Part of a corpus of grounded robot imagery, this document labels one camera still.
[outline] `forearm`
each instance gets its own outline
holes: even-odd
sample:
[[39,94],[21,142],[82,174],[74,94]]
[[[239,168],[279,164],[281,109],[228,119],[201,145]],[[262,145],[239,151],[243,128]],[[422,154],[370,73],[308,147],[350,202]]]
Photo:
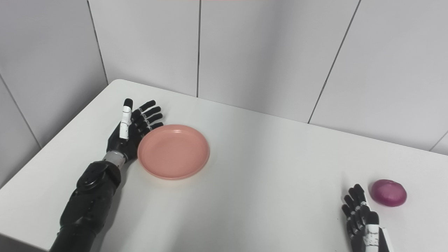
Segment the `forearm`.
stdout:
[[107,152],[93,162],[77,183],[60,219],[60,231],[50,252],[89,252],[102,230],[125,162],[119,152]]

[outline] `red onion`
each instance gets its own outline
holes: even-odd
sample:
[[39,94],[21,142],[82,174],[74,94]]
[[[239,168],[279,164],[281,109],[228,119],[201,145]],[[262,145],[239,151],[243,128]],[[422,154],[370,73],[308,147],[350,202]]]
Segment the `red onion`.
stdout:
[[408,194],[400,183],[389,179],[380,179],[373,183],[370,196],[380,204],[397,207],[406,201]]

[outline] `white thumb segment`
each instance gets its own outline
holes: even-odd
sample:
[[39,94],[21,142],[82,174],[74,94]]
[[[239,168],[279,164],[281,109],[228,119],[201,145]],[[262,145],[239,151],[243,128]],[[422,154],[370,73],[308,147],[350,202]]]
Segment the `white thumb segment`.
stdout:
[[129,139],[129,125],[131,124],[131,113],[132,109],[128,106],[123,106],[123,117],[120,123],[120,138]]
[[366,225],[364,233],[364,244],[366,245],[366,252],[378,252],[379,248],[379,225]]

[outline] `robotic arm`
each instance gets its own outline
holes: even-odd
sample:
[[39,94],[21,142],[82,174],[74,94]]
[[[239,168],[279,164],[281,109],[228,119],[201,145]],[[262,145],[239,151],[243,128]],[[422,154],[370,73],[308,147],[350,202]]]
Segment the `robotic arm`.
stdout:
[[379,226],[379,216],[367,204],[364,189],[356,184],[344,197],[347,234],[353,252],[393,252],[389,234]]
[[146,134],[163,126],[161,122],[154,123],[163,117],[160,107],[154,107],[155,101],[148,101],[131,113],[132,106],[132,100],[126,99],[123,118],[109,137],[106,155],[103,160],[91,163],[78,179],[50,252],[90,251],[121,183],[120,168],[136,158],[138,145]]

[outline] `pink plate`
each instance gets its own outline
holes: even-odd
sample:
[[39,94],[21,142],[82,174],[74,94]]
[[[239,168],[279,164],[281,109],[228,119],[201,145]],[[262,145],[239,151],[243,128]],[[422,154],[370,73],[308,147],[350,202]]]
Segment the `pink plate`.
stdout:
[[139,144],[137,155],[150,174],[164,179],[182,179],[205,166],[210,149],[199,131],[171,124],[148,133]]

